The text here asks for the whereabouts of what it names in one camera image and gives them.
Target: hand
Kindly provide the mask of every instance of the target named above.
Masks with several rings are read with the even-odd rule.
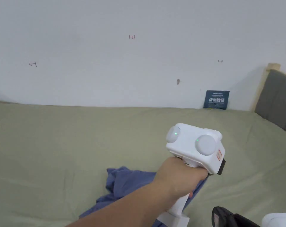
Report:
[[[204,168],[189,167],[181,159],[170,157],[161,165],[153,182],[167,189],[171,198],[177,200],[192,192],[207,174]]]

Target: red label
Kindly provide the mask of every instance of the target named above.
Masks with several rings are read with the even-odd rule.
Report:
[[[216,154],[216,156],[217,156],[218,160],[220,161],[222,158],[222,154],[221,154],[220,150],[218,150],[218,153]]]

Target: purple fabric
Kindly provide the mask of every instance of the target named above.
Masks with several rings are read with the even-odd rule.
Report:
[[[131,192],[143,187],[144,185],[151,183],[156,175],[154,172],[131,171],[125,166],[120,168],[108,168],[107,173],[108,177],[106,181],[106,189],[108,190],[109,194],[97,199],[96,204],[81,214],[79,218],[100,210],[103,207],[130,194]],[[192,201],[198,191],[202,188],[206,182],[206,179],[198,183],[196,189],[193,191],[192,198],[189,198],[186,201],[184,208]],[[165,225],[156,220],[152,226],[164,227]]]

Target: green bedsheet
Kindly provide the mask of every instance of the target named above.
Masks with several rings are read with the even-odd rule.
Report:
[[[214,206],[260,224],[286,212],[286,132],[256,113],[0,103],[0,226],[65,226],[106,193],[106,168],[156,171],[176,123],[219,130],[227,161],[185,214],[211,226]]]

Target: arrow drawing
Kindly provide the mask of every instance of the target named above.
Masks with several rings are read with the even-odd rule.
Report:
[[[35,64],[35,65],[36,65],[36,67],[37,67],[37,63],[36,63],[36,61],[34,61],[34,63],[29,63],[29,65],[30,65],[30,66],[32,66],[33,64]]]

